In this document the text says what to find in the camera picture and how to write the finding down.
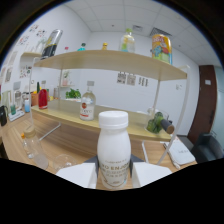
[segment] wooden countertop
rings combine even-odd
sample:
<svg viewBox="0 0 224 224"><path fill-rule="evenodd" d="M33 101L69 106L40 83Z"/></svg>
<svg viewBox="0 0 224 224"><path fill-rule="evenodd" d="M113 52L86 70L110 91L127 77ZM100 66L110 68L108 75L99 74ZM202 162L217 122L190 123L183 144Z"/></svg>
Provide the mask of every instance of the wooden countertop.
<svg viewBox="0 0 224 224"><path fill-rule="evenodd" d="M36 113L33 113L33 123L38 138L41 138L48 131L58 125L58 122ZM0 136L2 135L4 147L9 160L35 166L35 163L27 157L22 147L22 139L20 137L24 128L29 125L31 125L30 113L25 113L24 116L17 120L13 122L8 121L5 126L0 127ZM53 159L60 154L73 156L77 160L78 164L96 156L98 137L99 131L89 131L62 124L61 127L53 131L41 141L43 150L49 160L49 166L46 171L52 174L56 173L53 168ZM131 139L131 153L144 160L141 144L141 140ZM145 141L145 148L149 158L149 163L151 164L156 164L165 150L163 145L158 141ZM183 165L181 166L181 169L193 164L196 164L196 162ZM172 172L178 171L172 164L168 154L160 165L168 167ZM96 189L108 190L101 182L100 172ZM123 189L132 189L130 174L127 184Z"/></svg>

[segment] bottle cap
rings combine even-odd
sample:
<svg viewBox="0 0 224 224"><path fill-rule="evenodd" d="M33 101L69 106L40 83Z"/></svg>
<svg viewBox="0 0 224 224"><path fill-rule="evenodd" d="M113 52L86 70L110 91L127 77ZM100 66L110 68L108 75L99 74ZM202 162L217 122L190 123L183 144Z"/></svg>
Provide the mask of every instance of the bottle cap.
<svg viewBox="0 0 224 224"><path fill-rule="evenodd" d="M126 32L132 32L132 29L131 28L127 28Z"/></svg>
<svg viewBox="0 0 224 224"><path fill-rule="evenodd" d="M128 113L125 111L104 111L99 113L99 127L120 129L128 126Z"/></svg>
<svg viewBox="0 0 224 224"><path fill-rule="evenodd" d="M87 81L87 86L94 86L94 81Z"/></svg>
<svg viewBox="0 0 224 224"><path fill-rule="evenodd" d="M24 130L24 135L26 138L33 138L36 135L36 131L33 126L29 126Z"/></svg>

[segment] ceiling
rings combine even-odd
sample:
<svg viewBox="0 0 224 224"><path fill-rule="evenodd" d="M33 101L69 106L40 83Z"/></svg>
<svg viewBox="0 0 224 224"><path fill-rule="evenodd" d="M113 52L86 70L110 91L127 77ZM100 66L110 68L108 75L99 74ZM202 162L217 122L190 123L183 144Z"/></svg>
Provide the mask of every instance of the ceiling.
<svg viewBox="0 0 224 224"><path fill-rule="evenodd" d="M152 0L74 0L64 5L71 8L92 32L124 32L133 25L134 34L150 37L155 27L169 36L173 48L198 65L221 66L206 38L179 13Z"/></svg>

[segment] red bottle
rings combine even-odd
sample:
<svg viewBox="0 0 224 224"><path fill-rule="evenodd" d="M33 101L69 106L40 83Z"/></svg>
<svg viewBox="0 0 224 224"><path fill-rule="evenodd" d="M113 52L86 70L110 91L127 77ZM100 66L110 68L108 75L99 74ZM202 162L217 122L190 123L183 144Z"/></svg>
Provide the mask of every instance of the red bottle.
<svg viewBox="0 0 224 224"><path fill-rule="evenodd" d="M46 84L46 81L42 81L41 82L41 86L42 86L42 89L40 90L39 92L39 109L46 109L47 108L47 90L45 89L45 84Z"/></svg>

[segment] cup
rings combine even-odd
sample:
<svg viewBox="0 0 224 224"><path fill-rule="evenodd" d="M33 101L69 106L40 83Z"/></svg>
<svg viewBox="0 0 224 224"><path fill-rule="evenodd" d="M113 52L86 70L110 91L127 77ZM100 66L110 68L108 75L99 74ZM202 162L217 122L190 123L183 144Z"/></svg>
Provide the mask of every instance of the cup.
<svg viewBox="0 0 224 224"><path fill-rule="evenodd" d="M77 161L69 155L66 154L61 154L57 157L55 157L53 161L53 167L58 172L62 168L70 167L70 166L75 166L77 165Z"/></svg>
<svg viewBox="0 0 224 224"><path fill-rule="evenodd" d="M11 114L12 115L16 114L16 106L15 106L15 104L11 105L10 108L11 108Z"/></svg>

